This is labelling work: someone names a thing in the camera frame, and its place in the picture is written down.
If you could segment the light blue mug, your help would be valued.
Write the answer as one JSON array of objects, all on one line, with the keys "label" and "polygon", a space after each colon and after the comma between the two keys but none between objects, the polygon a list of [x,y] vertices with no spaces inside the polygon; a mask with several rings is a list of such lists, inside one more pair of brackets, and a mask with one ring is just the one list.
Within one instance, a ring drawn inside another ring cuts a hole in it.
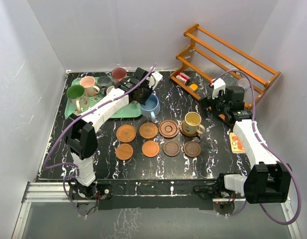
[{"label": "light blue mug", "polygon": [[160,112],[159,99],[156,95],[151,94],[144,104],[140,104],[141,113],[144,117],[150,119],[153,123]]}]

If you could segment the cream yellow mug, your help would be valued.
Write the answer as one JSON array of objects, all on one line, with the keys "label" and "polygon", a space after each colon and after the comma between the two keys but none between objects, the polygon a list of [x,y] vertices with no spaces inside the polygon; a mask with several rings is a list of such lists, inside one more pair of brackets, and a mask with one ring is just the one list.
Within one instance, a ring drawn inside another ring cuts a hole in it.
[{"label": "cream yellow mug", "polygon": [[189,134],[193,133],[198,133],[198,134],[203,134],[205,133],[206,129],[205,127],[201,124],[202,118],[200,114],[196,112],[188,112],[185,115],[185,118],[183,120],[183,129],[185,132]]}]

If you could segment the woven rattan coaster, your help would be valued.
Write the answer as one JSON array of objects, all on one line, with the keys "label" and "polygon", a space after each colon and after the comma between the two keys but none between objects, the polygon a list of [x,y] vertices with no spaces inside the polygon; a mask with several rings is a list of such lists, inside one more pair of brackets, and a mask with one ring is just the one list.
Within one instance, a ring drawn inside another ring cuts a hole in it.
[{"label": "woven rattan coaster", "polygon": [[140,126],[139,132],[143,138],[151,139],[158,134],[158,128],[154,123],[146,122]]},{"label": "woven rattan coaster", "polygon": [[136,128],[130,124],[120,126],[116,132],[117,139],[123,143],[132,142],[136,138],[136,135]]}]

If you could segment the ringed wooden coaster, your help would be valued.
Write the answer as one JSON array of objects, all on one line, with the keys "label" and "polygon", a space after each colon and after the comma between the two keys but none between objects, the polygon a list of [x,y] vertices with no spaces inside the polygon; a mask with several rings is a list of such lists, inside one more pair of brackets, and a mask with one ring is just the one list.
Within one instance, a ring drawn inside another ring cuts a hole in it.
[{"label": "ringed wooden coaster", "polygon": [[181,125],[180,125],[180,131],[181,131],[181,133],[182,134],[184,134],[185,136],[188,136],[188,137],[194,137],[194,136],[198,136],[198,133],[196,132],[196,133],[193,133],[193,134],[189,134],[189,133],[187,133],[187,132],[185,132],[185,130],[183,129],[183,122],[181,123]]},{"label": "ringed wooden coaster", "polygon": [[179,132],[179,127],[173,120],[164,120],[160,123],[158,131],[164,138],[174,138]]}]

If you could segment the dark walnut coaster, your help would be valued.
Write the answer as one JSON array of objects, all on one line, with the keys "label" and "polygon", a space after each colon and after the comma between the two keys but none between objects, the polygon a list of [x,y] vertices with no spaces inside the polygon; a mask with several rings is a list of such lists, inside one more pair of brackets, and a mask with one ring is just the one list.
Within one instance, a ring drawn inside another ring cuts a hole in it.
[{"label": "dark walnut coaster", "polygon": [[177,156],[181,151],[181,146],[177,141],[168,140],[163,145],[163,152],[169,157]]},{"label": "dark walnut coaster", "polygon": [[201,147],[200,147],[199,143],[197,143],[195,141],[188,141],[183,146],[183,151],[184,151],[186,156],[195,158],[195,157],[200,155]]}]

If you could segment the light orange wooden coaster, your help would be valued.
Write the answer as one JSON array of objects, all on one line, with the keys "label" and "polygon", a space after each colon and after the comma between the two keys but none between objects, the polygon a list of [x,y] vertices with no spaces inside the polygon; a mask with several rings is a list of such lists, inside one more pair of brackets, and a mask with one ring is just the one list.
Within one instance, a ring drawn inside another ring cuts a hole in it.
[{"label": "light orange wooden coaster", "polygon": [[160,150],[159,144],[155,141],[146,141],[142,146],[142,152],[146,157],[155,157]]}]

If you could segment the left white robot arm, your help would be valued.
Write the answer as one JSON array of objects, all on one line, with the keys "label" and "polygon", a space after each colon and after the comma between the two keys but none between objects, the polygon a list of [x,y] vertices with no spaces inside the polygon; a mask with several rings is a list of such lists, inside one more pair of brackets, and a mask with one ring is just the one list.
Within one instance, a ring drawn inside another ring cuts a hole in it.
[{"label": "left white robot arm", "polygon": [[159,72],[138,68],[133,76],[120,80],[91,109],[70,117],[65,143],[76,165],[76,179],[81,184],[79,192],[85,198],[91,199],[97,193],[97,186],[93,184],[96,176],[92,159],[98,147],[97,131],[112,115],[131,102],[145,103],[161,80],[162,75]]}]

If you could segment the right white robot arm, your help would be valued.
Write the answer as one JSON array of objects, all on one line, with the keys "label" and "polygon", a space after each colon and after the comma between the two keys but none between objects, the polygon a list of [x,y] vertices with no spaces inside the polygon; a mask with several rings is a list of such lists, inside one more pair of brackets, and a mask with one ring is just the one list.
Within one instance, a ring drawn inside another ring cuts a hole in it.
[{"label": "right white robot arm", "polygon": [[263,139],[253,130],[253,114],[244,109],[244,89],[226,87],[224,82],[217,81],[211,84],[211,90],[199,101],[201,111],[206,113],[210,108],[214,116],[233,125],[233,132],[241,141],[252,167],[248,176],[221,173],[217,179],[217,194],[226,198],[233,192],[239,193],[250,204],[285,202],[291,175],[286,166],[262,146]]}]

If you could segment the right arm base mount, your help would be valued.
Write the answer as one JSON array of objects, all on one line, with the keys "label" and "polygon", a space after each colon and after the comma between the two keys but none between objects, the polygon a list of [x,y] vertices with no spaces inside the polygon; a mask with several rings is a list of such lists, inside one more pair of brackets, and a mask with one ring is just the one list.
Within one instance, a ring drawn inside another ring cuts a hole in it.
[{"label": "right arm base mount", "polygon": [[216,208],[214,210],[216,211],[216,216],[223,216],[226,219],[238,215],[247,206],[247,201],[245,200],[243,206],[234,212],[236,192],[225,188],[224,177],[227,175],[233,175],[233,173],[220,173],[214,183],[195,185],[192,189],[193,193],[203,200],[225,199],[225,201],[215,202]]}]

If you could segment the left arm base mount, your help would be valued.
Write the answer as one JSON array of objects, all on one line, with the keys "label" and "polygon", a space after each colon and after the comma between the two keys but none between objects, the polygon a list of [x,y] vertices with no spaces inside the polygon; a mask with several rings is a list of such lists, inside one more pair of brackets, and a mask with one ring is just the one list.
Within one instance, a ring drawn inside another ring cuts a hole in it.
[{"label": "left arm base mount", "polygon": [[[79,215],[87,219],[92,210],[97,210],[101,200],[110,200],[113,196],[112,186],[110,184],[98,184],[95,180],[89,186],[84,186],[78,182],[74,176],[66,176],[63,180],[63,189],[69,202],[75,207]],[[74,202],[75,196],[78,200],[94,200],[95,206],[89,211],[79,209],[79,203]]]}]

